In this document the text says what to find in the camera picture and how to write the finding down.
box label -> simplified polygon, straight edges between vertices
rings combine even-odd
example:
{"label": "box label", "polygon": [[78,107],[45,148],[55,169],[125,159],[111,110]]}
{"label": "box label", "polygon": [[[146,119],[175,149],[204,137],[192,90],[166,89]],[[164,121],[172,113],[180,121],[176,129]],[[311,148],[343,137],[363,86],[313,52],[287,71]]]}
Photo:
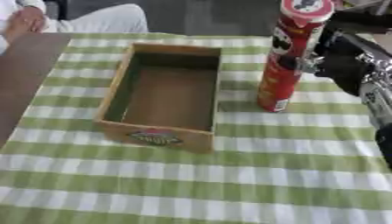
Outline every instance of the box label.
{"label": "box label", "polygon": [[129,134],[130,137],[138,141],[156,146],[166,146],[170,144],[181,144],[183,141],[172,133],[159,129],[139,130]]}

person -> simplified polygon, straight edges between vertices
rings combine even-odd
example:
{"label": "person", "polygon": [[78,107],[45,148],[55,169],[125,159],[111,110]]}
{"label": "person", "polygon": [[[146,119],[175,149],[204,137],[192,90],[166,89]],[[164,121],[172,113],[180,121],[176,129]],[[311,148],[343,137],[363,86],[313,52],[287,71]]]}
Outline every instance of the person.
{"label": "person", "polygon": [[133,32],[146,33],[144,11],[135,4],[98,10],[75,20],[46,17],[42,0],[0,0],[0,54],[28,32]]}

hand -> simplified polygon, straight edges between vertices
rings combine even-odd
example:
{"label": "hand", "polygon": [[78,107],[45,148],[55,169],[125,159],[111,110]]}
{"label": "hand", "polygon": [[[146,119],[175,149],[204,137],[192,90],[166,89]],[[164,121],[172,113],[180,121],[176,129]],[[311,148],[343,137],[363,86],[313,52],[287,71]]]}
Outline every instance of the hand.
{"label": "hand", "polygon": [[20,13],[23,19],[32,22],[31,32],[41,32],[44,29],[46,18],[42,10],[34,6],[25,6]]}
{"label": "hand", "polygon": [[3,36],[9,43],[12,43],[15,39],[28,33],[31,27],[32,21],[24,19],[21,11],[18,11],[8,19],[8,25],[3,32]]}

can lid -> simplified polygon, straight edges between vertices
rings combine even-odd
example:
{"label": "can lid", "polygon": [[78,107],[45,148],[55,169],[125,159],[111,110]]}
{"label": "can lid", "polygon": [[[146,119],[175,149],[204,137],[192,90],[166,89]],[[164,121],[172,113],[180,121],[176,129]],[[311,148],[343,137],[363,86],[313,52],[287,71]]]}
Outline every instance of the can lid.
{"label": "can lid", "polygon": [[283,0],[281,11],[299,27],[308,23],[322,23],[334,12],[331,0]]}

wooden table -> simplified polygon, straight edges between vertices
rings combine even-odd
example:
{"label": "wooden table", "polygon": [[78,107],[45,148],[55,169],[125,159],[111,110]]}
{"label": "wooden table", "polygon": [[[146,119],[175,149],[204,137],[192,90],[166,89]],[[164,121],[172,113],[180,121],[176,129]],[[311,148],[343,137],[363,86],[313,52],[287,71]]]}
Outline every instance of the wooden table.
{"label": "wooden table", "polygon": [[69,40],[68,34],[29,34],[0,56],[0,148]]}

